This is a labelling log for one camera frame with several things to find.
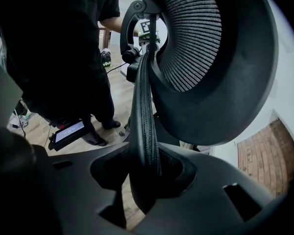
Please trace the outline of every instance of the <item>black t-shirt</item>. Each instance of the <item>black t-shirt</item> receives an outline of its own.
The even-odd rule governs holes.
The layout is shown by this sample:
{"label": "black t-shirt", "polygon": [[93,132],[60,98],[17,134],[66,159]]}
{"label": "black t-shirt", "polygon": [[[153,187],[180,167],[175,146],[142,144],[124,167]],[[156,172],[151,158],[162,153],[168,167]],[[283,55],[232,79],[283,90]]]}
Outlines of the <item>black t-shirt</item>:
{"label": "black t-shirt", "polygon": [[31,111],[45,118],[88,107],[107,74],[98,21],[120,16],[119,0],[4,0],[7,71]]}

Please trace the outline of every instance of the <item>device screen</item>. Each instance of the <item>device screen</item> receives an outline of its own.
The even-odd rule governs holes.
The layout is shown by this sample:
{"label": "device screen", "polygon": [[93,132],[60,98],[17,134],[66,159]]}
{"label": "device screen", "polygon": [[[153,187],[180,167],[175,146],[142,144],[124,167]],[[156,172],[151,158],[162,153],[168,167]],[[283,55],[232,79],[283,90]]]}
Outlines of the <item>device screen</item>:
{"label": "device screen", "polygon": [[67,128],[67,129],[61,131],[61,132],[58,132],[56,137],[55,137],[55,142],[59,142],[63,138],[66,138],[70,134],[80,130],[83,127],[84,127],[84,124],[81,121],[81,122],[76,123],[75,125],[72,125],[71,127]]}

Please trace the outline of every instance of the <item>white wall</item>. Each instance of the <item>white wall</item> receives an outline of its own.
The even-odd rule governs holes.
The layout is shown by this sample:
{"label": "white wall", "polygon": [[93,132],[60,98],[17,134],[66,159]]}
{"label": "white wall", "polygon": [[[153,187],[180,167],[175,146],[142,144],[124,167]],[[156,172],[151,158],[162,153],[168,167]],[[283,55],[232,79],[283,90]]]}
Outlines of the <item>white wall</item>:
{"label": "white wall", "polygon": [[238,164],[236,144],[249,138],[270,122],[280,118],[294,140],[294,32],[273,0],[271,6],[279,41],[279,56],[274,83],[255,120],[229,143],[213,148],[212,154],[234,166]]}

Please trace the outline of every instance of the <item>brick wall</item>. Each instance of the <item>brick wall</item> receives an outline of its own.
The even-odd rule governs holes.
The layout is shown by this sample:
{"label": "brick wall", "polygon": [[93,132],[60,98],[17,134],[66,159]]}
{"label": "brick wall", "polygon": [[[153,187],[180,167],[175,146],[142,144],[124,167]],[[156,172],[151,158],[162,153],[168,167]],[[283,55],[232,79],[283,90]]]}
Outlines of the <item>brick wall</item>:
{"label": "brick wall", "polygon": [[274,197],[287,192],[294,176],[294,142],[280,120],[237,144],[239,169]]}

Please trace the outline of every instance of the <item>person's arm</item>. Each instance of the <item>person's arm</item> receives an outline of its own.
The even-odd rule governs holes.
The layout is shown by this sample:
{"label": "person's arm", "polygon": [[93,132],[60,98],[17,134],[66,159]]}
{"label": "person's arm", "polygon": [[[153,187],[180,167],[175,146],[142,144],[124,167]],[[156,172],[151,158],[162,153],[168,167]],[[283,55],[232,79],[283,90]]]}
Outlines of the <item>person's arm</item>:
{"label": "person's arm", "polygon": [[[101,25],[118,33],[121,33],[123,18],[122,17],[112,17],[100,21]],[[134,36],[138,37],[138,30],[134,30]]]}

